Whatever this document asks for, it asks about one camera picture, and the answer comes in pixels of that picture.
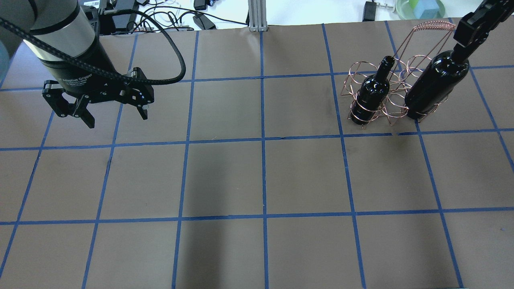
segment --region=wine bottle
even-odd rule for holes
[[[420,119],[443,101],[468,74],[469,60],[454,50],[441,52],[428,64],[418,80],[405,95],[407,116]]]
[[[380,108],[380,104],[389,93],[389,80],[387,78],[394,62],[392,56],[384,57],[377,73],[366,77],[363,81],[357,92],[356,103],[354,103],[350,113],[350,118],[354,123],[366,125],[373,119],[376,110]]]

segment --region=bottle neck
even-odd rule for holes
[[[387,79],[387,76],[389,75],[389,72],[391,71],[391,68],[393,68],[394,65],[394,58],[392,56],[386,56],[380,63],[380,66],[378,67],[377,74],[375,75],[375,81],[378,82],[384,82]]]

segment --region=white floor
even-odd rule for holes
[[[162,0],[151,0],[151,3]],[[164,0],[170,6],[193,9],[193,0]],[[441,0],[445,5],[444,17],[462,17],[473,12],[482,0]],[[321,23],[345,23],[362,21],[362,12],[366,0],[268,0],[266,1],[266,13],[268,25],[306,25]],[[376,0],[382,4],[393,6],[396,0]],[[162,8],[157,11],[178,12],[177,9]],[[248,12],[247,0],[218,0],[214,6],[208,7],[203,12],[216,15],[221,18],[244,22]],[[400,17],[392,8],[377,8],[376,20],[399,20]],[[241,25],[222,22],[211,18],[218,29],[239,28]],[[192,20],[192,15],[183,17],[183,24],[198,30]]]

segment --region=black ring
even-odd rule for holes
[[[79,13],[80,13],[80,5],[79,5],[79,2],[77,2],[77,6],[75,7],[75,10],[66,19],[64,19],[63,21],[60,21],[58,23],[55,23],[51,26],[45,27],[45,28],[31,29],[30,34],[44,35],[44,34],[56,32],[57,30],[60,30],[60,29],[64,28],[66,25],[73,22],[73,20],[75,20],[77,18]]]
[[[38,7],[35,5],[34,0],[28,0],[30,7],[32,7],[32,12],[34,12],[34,20],[38,18]]]

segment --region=small black bottle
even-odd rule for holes
[[[409,108],[407,116],[420,119],[427,115],[436,103],[452,92],[468,71],[467,58],[457,57],[453,50],[441,52],[405,95],[405,105]]]
[[[357,93],[357,103],[352,108],[350,118],[356,124],[368,124],[375,111],[389,93],[389,72],[394,65],[394,58],[386,56],[380,63],[377,73],[368,76]]]

